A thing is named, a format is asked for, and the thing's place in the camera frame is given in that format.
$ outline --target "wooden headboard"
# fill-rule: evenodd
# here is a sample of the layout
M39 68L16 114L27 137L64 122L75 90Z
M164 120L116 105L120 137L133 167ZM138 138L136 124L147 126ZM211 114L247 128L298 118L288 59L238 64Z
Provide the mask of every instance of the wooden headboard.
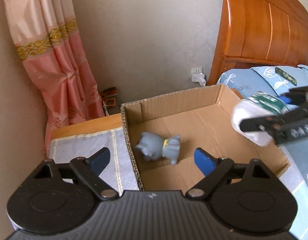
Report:
M233 68L308 65L308 12L298 0L223 0L208 85Z

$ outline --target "green label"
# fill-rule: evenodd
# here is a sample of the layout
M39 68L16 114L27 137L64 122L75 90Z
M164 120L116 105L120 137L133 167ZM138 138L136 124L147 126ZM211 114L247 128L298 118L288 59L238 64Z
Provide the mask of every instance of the green label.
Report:
M261 91L247 98L247 100L275 115L282 113L286 109L282 100Z
M297 86L297 80L279 67L275 68L275 73L292 83L294 86Z

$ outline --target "gray wall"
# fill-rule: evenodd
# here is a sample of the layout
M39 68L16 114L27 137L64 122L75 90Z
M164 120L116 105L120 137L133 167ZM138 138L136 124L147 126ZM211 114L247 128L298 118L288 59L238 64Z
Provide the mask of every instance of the gray wall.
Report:
M45 155L46 110L16 53L0 0L0 240L12 232L11 194Z
M308 0L300 0L308 10ZM73 0L99 90L116 86L123 102L196 86L209 74L222 0Z

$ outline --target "curtain fold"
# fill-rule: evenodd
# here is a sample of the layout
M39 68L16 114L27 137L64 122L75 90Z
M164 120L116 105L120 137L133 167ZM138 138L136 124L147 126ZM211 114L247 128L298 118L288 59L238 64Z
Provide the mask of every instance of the curtain fold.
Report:
M47 106L45 146L53 130L103 117L72 0L4 0L17 53Z

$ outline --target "green and white object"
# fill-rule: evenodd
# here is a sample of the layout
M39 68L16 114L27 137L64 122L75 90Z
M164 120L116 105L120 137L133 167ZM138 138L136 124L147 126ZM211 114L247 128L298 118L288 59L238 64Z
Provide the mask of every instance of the green and white object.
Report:
M238 103L232 114L233 128L259 146L266 146L272 137L265 131L242 132L239 125L243 119L261 116L278 115L287 110L282 100L264 92L257 92Z

